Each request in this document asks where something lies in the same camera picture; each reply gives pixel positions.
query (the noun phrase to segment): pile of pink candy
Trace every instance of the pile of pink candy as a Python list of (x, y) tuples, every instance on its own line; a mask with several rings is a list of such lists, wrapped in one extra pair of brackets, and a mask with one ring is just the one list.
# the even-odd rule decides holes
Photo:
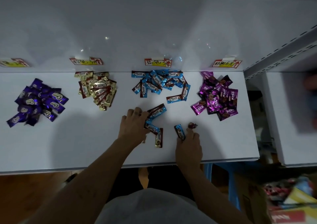
[(220, 121), (238, 114), (238, 90), (228, 88), (232, 84), (228, 75), (217, 80), (213, 72), (203, 71), (200, 74), (204, 77), (198, 92), (201, 100), (191, 106), (195, 114), (199, 115), (207, 109), (208, 115), (217, 114)]

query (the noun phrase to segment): forearm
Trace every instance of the forearm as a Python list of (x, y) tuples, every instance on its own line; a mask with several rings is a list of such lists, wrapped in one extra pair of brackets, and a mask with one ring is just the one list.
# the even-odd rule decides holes
[(182, 171), (188, 181), (195, 202), (202, 212), (218, 224), (248, 224), (247, 217), (204, 176), (199, 169)]
[(89, 167), (64, 187), (28, 224), (92, 224), (105, 205), (125, 159), (133, 150), (127, 138), (117, 139)]

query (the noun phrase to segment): leg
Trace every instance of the leg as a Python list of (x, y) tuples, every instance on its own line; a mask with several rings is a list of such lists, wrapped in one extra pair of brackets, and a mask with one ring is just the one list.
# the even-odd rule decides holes
[(118, 196), (129, 195), (143, 189), (139, 180), (138, 170), (138, 168), (124, 168), (120, 170), (113, 183), (107, 202)]
[(149, 173), (148, 188), (167, 191), (194, 200), (191, 188), (178, 166), (155, 166)]

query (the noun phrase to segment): pile of gold candy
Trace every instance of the pile of gold candy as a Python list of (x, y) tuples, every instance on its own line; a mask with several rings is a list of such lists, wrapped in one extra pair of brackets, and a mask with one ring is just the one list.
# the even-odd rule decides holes
[(111, 107), (113, 98), (117, 92), (116, 81), (108, 79), (108, 72), (78, 71), (75, 77), (80, 78), (79, 93), (82, 98), (92, 96), (93, 102), (99, 109), (106, 111)]

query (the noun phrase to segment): price tag reading 棕色5元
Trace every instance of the price tag reading 棕色5元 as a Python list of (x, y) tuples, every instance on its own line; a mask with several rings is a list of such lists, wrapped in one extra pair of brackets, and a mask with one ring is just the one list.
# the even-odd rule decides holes
[(19, 58), (11, 58), (6, 60), (0, 60), (0, 66), (3, 67), (30, 67), (24, 60)]
[(214, 64), (212, 64), (212, 67), (231, 67), (231, 68), (237, 68), (242, 61), (233, 60), (215, 60)]
[(152, 58), (144, 59), (146, 66), (164, 66), (164, 67), (171, 67), (172, 66), (172, 60), (152, 60)]
[(101, 58), (90, 57), (89, 60), (81, 60), (76, 58), (69, 58), (74, 65), (85, 65), (85, 66), (94, 66), (94, 65), (103, 65)]

